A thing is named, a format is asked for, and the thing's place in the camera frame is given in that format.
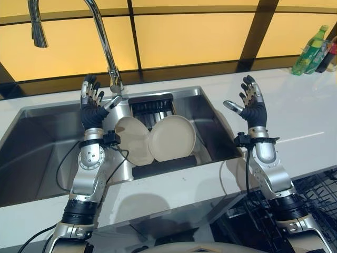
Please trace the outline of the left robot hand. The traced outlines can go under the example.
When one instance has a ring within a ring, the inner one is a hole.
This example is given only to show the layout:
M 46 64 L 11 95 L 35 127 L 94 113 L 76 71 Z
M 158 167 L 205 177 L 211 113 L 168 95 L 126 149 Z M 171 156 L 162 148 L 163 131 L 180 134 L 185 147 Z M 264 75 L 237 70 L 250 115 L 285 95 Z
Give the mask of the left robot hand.
M 80 94 L 80 116 L 85 130 L 102 128 L 103 120 L 122 100 L 122 96 L 117 93 L 104 105 L 101 105 L 105 93 L 104 91 L 98 92 L 100 87 L 101 83 L 96 80 L 94 74 L 88 74 L 82 83 Z

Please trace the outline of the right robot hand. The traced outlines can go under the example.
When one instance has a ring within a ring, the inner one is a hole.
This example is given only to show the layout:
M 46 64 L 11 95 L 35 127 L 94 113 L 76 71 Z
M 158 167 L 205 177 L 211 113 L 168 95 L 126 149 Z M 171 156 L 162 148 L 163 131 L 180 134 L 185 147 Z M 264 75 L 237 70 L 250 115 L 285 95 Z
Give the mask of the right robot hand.
M 265 128 L 267 111 L 258 83 L 252 76 L 247 75 L 243 78 L 241 88 L 244 92 L 240 92 L 239 97 L 243 101 L 244 107 L 230 100 L 225 100 L 223 102 L 224 106 L 243 118 L 247 122 L 249 129 L 254 127 Z

